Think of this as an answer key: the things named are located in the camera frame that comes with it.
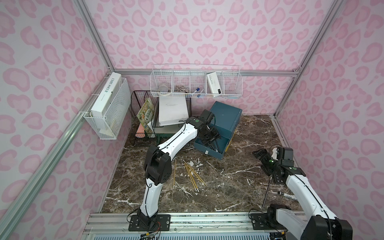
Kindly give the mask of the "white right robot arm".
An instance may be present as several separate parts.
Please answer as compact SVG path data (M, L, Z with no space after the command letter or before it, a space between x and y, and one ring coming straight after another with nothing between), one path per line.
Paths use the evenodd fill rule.
M271 204L264 221L273 229L281 226L298 240L351 240L353 228L346 220L333 213L309 183L305 172L295 166L294 151L276 147L254 151L263 172L276 184L287 186L302 207L307 220L303 221L286 206Z

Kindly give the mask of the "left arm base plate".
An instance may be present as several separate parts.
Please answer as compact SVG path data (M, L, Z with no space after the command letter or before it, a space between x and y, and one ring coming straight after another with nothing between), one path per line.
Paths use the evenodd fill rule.
M154 218L132 215L129 222L129 232L144 232L144 231L169 231L171 223L171 215L156 215Z

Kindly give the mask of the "black pencils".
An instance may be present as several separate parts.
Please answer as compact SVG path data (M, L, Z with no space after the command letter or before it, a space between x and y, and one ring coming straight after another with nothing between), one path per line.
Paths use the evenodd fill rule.
M214 142L212 142L212 148L213 150L215 150L217 153L221 153L221 149L220 149L220 146L218 144L218 141L215 140Z

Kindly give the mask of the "lone black pencil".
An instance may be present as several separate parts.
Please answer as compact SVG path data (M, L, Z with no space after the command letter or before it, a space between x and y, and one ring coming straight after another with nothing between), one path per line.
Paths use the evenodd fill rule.
M267 197L268 197L268 193L269 193L269 188L270 188L270 186L271 186L272 179L273 179L273 177L271 176L270 179L269 179L267 188L266 188L266 192L265 192L265 196L264 196L264 200L263 200L262 208L264 208L265 205L266 205L266 201L267 201Z

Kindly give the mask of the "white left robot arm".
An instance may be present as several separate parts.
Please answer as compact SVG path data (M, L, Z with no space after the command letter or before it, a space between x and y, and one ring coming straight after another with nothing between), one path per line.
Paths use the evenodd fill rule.
M144 163L146 189L138 216L145 221L155 221L159 211L159 199L163 184L172 173L172 160L190 141L199 138L203 145L214 147L221 136L211 121L215 115L204 110L198 117L183 121L183 126L172 137L158 146L150 146Z

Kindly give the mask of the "teal drawer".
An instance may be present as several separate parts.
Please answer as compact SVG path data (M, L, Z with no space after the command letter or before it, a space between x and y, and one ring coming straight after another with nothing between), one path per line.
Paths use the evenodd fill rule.
M194 141L194 147L205 155L222 160L229 148L230 143L230 139L221 138L217 139L215 142L208 146L204 145L200 138L196 138Z

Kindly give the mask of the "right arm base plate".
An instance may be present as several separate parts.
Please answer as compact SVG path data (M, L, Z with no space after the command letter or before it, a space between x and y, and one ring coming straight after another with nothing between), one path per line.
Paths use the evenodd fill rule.
M263 213L249 213L253 230L272 230L278 231L281 227L268 221L267 215Z

